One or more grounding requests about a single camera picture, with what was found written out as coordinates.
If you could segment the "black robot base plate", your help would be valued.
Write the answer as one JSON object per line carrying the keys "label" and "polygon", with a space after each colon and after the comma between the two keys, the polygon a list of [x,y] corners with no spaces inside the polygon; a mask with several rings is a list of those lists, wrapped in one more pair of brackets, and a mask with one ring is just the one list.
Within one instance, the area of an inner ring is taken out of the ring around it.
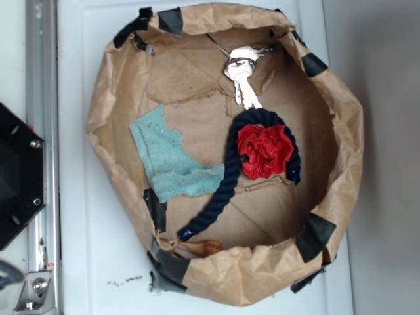
{"label": "black robot base plate", "polygon": [[44,140],[1,105],[1,250],[45,206]]}

